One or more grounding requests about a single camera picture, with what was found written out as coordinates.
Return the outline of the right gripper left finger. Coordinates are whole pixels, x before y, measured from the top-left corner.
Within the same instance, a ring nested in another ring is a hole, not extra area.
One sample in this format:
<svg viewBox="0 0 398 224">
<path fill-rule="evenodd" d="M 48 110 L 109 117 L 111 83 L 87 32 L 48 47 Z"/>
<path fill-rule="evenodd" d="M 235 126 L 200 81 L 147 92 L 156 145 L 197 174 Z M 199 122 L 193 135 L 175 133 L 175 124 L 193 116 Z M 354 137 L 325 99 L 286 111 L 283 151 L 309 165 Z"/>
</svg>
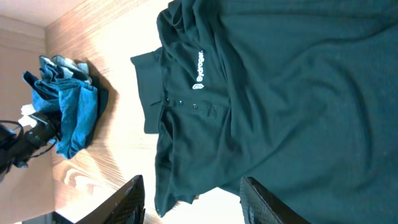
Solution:
<svg viewBox="0 0 398 224">
<path fill-rule="evenodd" d="M 136 175 L 76 224 L 143 224 L 144 206 L 144 179 Z"/>
</svg>

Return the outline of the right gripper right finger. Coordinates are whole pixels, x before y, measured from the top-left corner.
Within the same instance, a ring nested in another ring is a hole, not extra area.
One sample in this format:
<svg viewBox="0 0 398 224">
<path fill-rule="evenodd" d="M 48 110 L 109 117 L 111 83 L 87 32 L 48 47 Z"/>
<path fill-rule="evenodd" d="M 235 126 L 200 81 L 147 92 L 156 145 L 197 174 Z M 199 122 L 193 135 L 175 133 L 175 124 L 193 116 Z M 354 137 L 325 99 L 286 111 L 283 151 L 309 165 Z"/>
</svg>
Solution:
<svg viewBox="0 0 398 224">
<path fill-rule="evenodd" d="M 310 224 L 253 177 L 242 177 L 240 203 L 245 224 Z"/>
</svg>

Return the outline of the black polo shirt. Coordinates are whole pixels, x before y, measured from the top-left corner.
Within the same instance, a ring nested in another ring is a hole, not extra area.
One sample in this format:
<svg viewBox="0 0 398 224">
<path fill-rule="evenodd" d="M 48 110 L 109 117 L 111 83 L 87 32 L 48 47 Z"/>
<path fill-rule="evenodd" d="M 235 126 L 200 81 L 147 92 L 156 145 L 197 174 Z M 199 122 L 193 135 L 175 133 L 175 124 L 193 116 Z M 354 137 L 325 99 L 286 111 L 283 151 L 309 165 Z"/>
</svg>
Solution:
<svg viewBox="0 0 398 224">
<path fill-rule="evenodd" d="M 131 58 L 155 207 L 250 176 L 311 223 L 397 222 L 397 2 L 172 1 Z"/>
</svg>

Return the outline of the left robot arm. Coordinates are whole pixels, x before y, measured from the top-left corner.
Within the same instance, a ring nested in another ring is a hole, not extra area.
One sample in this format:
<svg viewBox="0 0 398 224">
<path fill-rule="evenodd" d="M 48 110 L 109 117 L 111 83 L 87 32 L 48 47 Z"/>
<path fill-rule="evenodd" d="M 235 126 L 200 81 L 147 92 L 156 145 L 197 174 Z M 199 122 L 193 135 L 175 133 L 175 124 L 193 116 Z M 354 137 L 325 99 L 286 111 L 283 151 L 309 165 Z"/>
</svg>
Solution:
<svg viewBox="0 0 398 224">
<path fill-rule="evenodd" d="M 49 152 L 60 140 L 60 113 L 35 112 L 37 124 L 28 131 L 17 121 L 1 121 L 1 179 L 11 168 L 27 168 L 32 158 Z"/>
</svg>

